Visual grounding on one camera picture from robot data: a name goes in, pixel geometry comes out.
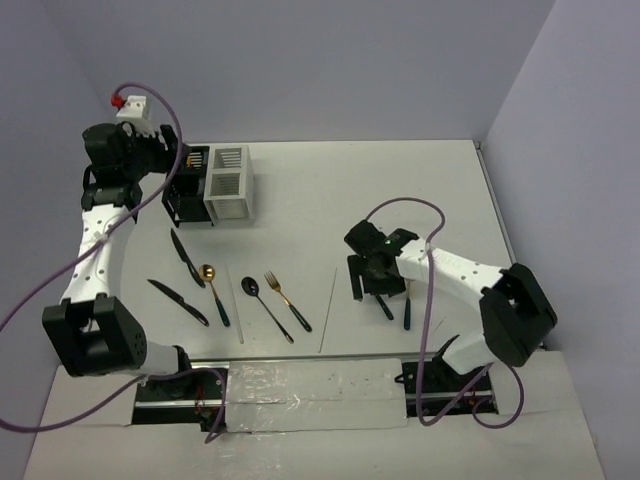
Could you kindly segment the gold fork green handle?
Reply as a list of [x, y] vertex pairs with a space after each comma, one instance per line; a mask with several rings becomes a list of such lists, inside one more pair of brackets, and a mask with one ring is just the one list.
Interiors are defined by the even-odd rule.
[[380, 306], [381, 310], [383, 311], [385, 317], [388, 320], [393, 321], [394, 320], [394, 314], [392, 313], [391, 309], [389, 308], [387, 303], [384, 301], [384, 299], [380, 295], [376, 295], [375, 299], [376, 299], [378, 305]]
[[297, 319], [297, 321], [300, 323], [302, 328], [306, 332], [311, 333], [313, 331], [313, 328], [312, 328], [311, 324], [306, 320], [306, 318], [301, 314], [301, 312], [295, 307], [295, 305], [283, 293], [282, 287], [281, 287], [278, 279], [276, 278], [276, 276], [271, 271], [267, 271], [264, 274], [264, 277], [265, 277], [265, 280], [267, 281], [269, 287], [273, 291], [275, 291], [276, 293], [278, 293], [281, 296], [281, 298], [283, 299], [284, 303], [289, 308], [289, 310], [292, 312], [292, 314]]

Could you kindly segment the black spoon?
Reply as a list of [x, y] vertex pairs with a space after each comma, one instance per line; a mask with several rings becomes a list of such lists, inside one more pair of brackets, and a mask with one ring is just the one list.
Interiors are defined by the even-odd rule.
[[241, 288], [242, 290], [249, 296], [257, 299], [262, 307], [265, 309], [267, 314], [271, 317], [275, 325], [278, 327], [280, 332], [283, 334], [284, 338], [287, 340], [289, 344], [294, 344], [294, 338], [288, 332], [288, 330], [281, 324], [281, 322], [277, 319], [277, 317], [273, 314], [273, 312], [269, 309], [266, 303], [262, 300], [260, 296], [260, 289], [257, 281], [253, 277], [243, 277], [241, 280]]

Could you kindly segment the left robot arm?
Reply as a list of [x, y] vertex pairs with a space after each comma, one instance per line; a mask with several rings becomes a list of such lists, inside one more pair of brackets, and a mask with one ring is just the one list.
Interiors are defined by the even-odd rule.
[[60, 302], [44, 309], [44, 330], [72, 377], [160, 375], [165, 392], [184, 398], [196, 384], [188, 355], [178, 345], [148, 340], [120, 300], [119, 285], [145, 199], [141, 180], [169, 175], [189, 149], [169, 125], [145, 135], [130, 121], [91, 126], [82, 139], [90, 164], [83, 175], [78, 262]]

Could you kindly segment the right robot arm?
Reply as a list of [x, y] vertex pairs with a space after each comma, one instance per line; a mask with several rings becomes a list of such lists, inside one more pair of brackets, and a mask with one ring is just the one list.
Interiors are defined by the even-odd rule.
[[533, 272], [475, 262], [405, 229], [386, 235], [362, 220], [344, 237], [352, 296], [393, 297], [406, 283], [421, 282], [465, 302], [478, 312], [481, 326], [456, 334], [436, 354], [436, 383], [455, 391], [470, 372], [490, 363], [523, 366], [554, 329], [558, 317]]

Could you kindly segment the black utensil caddy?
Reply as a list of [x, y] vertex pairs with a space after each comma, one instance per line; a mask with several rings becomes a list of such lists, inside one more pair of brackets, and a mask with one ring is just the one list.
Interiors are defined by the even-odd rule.
[[191, 146], [191, 168], [183, 163], [162, 195], [162, 204], [173, 225], [179, 228], [188, 223], [211, 223], [204, 204], [206, 173], [210, 154], [209, 146]]

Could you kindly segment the white utensil caddy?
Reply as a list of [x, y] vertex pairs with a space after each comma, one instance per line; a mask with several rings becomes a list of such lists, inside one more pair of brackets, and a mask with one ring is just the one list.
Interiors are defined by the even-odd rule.
[[254, 171], [248, 145], [210, 151], [203, 202], [213, 223], [254, 220]]

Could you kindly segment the black knife upper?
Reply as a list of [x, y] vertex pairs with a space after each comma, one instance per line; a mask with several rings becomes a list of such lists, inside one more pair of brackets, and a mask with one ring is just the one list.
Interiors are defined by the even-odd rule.
[[178, 235], [176, 234], [176, 232], [171, 229], [170, 230], [170, 236], [171, 236], [171, 242], [180, 258], [180, 260], [186, 265], [190, 276], [192, 277], [192, 279], [194, 280], [194, 282], [200, 287], [200, 288], [204, 288], [205, 287], [205, 282], [200, 278], [200, 275], [198, 273], [198, 270], [195, 268], [193, 262], [191, 261], [190, 257], [188, 256], [182, 242], [180, 241]]

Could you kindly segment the black knife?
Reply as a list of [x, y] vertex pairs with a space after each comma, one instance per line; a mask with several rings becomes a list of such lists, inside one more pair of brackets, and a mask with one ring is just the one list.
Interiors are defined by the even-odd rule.
[[186, 265], [190, 276], [192, 277], [192, 279], [194, 280], [194, 282], [200, 287], [200, 288], [204, 288], [205, 287], [205, 282], [200, 278], [200, 275], [198, 273], [198, 270], [195, 268], [193, 262], [191, 261], [190, 257], [188, 256], [182, 242], [180, 241], [178, 235], [176, 234], [176, 232], [171, 229], [170, 230], [170, 236], [171, 236], [171, 242], [180, 258], [180, 260]]
[[179, 305], [183, 310], [185, 310], [189, 315], [194, 317], [200, 324], [204, 327], [209, 327], [209, 320], [194, 306], [190, 305], [180, 294], [176, 291], [163, 284], [162, 282], [155, 279], [148, 279], [147, 282], [154, 286], [157, 290], [159, 290], [162, 294], [168, 297], [170, 300]]

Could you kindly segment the black knife lower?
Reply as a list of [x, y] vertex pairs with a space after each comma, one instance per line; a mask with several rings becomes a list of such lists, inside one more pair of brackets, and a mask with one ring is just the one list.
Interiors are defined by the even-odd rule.
[[183, 310], [185, 310], [189, 315], [194, 317], [200, 324], [204, 327], [209, 327], [209, 320], [194, 306], [190, 305], [180, 294], [176, 291], [163, 284], [162, 282], [155, 279], [148, 279], [147, 282], [154, 286], [157, 290], [159, 290], [162, 294], [168, 297], [170, 300], [179, 305]]

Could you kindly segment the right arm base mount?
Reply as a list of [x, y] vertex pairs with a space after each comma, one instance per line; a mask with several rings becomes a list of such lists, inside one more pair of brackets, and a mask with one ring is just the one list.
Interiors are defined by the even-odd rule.
[[[416, 417], [418, 362], [402, 361], [401, 367], [401, 373], [394, 378], [394, 381], [404, 388], [408, 416]], [[477, 368], [460, 376], [455, 372], [447, 373], [444, 367], [435, 366], [431, 360], [425, 361], [421, 395], [423, 415], [429, 417], [441, 412], [480, 371], [481, 369]], [[478, 413], [498, 412], [493, 399], [491, 380], [487, 373], [454, 404], [447, 415], [471, 414], [474, 407], [477, 408]]]

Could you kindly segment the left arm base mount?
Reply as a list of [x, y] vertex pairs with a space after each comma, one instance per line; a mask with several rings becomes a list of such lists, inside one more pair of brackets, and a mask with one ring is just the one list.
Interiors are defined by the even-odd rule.
[[133, 425], [198, 425], [201, 432], [226, 430], [225, 414], [216, 423], [228, 370], [192, 373], [181, 379], [139, 385], [131, 418]]

